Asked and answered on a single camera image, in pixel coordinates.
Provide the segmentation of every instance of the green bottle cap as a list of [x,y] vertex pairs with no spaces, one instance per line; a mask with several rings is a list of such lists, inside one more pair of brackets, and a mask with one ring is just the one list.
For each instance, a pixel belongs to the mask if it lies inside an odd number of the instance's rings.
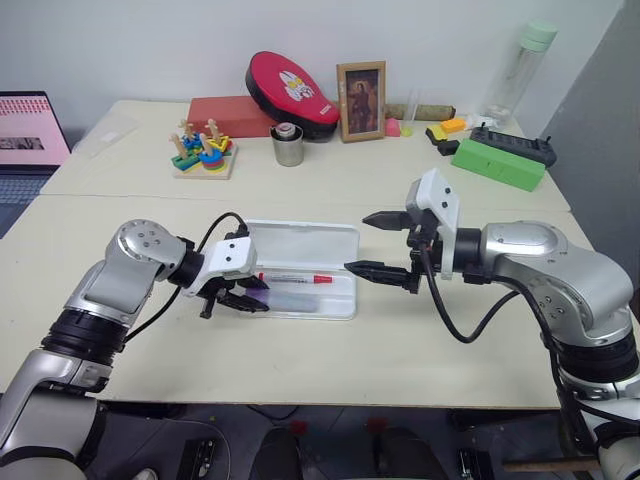
[[520,38],[520,45],[533,52],[546,52],[557,33],[558,29],[554,25],[533,20],[527,24]]

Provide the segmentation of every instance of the laptop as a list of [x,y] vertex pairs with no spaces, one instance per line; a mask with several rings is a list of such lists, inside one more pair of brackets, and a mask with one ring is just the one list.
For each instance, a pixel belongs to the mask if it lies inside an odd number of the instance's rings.
[[69,154],[45,92],[0,92],[0,238]]

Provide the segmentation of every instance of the colorful peg toy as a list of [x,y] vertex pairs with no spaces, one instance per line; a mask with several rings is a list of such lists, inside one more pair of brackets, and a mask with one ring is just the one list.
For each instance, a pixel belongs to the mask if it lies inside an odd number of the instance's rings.
[[183,129],[182,137],[174,133],[170,138],[178,151],[178,155],[171,159],[173,166],[180,171],[175,176],[229,178],[230,165],[233,165],[238,147],[229,136],[220,132],[216,122],[213,119],[207,122],[210,137],[203,132],[195,133],[193,124],[186,120],[182,120],[178,127]]

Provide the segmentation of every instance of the white wall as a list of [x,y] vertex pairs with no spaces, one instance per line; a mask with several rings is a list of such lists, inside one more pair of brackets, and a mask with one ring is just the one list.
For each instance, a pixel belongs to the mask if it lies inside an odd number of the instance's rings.
[[44,89],[76,136],[117,99],[246,93],[252,54],[280,52],[336,97],[335,65],[387,60],[387,97],[424,87],[473,110],[522,26],[559,29],[518,118],[538,134],[622,0],[5,0],[0,89]]

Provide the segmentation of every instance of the laptop screen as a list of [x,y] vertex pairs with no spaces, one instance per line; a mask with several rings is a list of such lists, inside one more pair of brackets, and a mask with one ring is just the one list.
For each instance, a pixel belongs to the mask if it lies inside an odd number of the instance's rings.
[[69,153],[45,92],[0,92],[0,166],[57,166]]

